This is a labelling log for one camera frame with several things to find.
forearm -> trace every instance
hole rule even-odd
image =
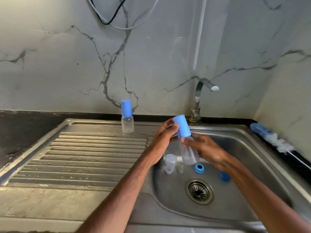
[[[225,168],[269,233],[311,232],[309,223],[251,174],[236,158],[231,156]]]
[[[123,233],[151,163],[142,155],[77,233]]]

drain hole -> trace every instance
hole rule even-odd
[[[209,204],[213,200],[211,186],[203,180],[191,179],[186,183],[186,192],[189,198],[201,205]]]

hand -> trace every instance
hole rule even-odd
[[[157,130],[151,145],[142,153],[142,157],[150,159],[151,165],[161,159],[169,145],[169,139],[177,132],[179,125],[172,125],[173,123],[173,118],[165,121]]]
[[[228,161],[229,153],[223,150],[215,141],[213,141],[207,135],[201,135],[197,133],[192,133],[191,136],[197,140],[192,141],[182,137],[180,140],[185,145],[194,147],[201,151],[201,157],[204,158],[206,161],[214,165],[220,171],[226,171],[226,163]]]

faucet spout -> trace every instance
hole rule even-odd
[[[193,123],[201,119],[199,103],[200,103],[200,97],[201,97],[203,85],[207,86],[208,89],[211,91],[219,91],[219,87],[213,84],[207,78],[201,78],[199,80],[199,82],[196,85],[196,90],[195,90],[195,95],[194,95],[194,105],[191,108],[191,117],[189,119],[189,121]]]

black cable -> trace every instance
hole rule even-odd
[[[119,11],[119,9],[122,7],[122,5],[123,5],[123,3],[124,3],[125,1],[126,1],[126,0],[123,0],[123,1],[119,4],[119,6],[118,6],[118,8],[117,8],[117,10],[116,10],[116,12],[115,12],[115,14],[112,16],[111,20],[108,21],[107,23],[103,22],[103,20],[100,18],[100,16],[96,13],[97,16],[98,16],[98,18],[100,19],[100,21],[101,21],[104,25],[109,25],[109,24],[111,24],[111,22],[115,19],[115,17],[117,16],[117,13],[118,13],[118,11]]]

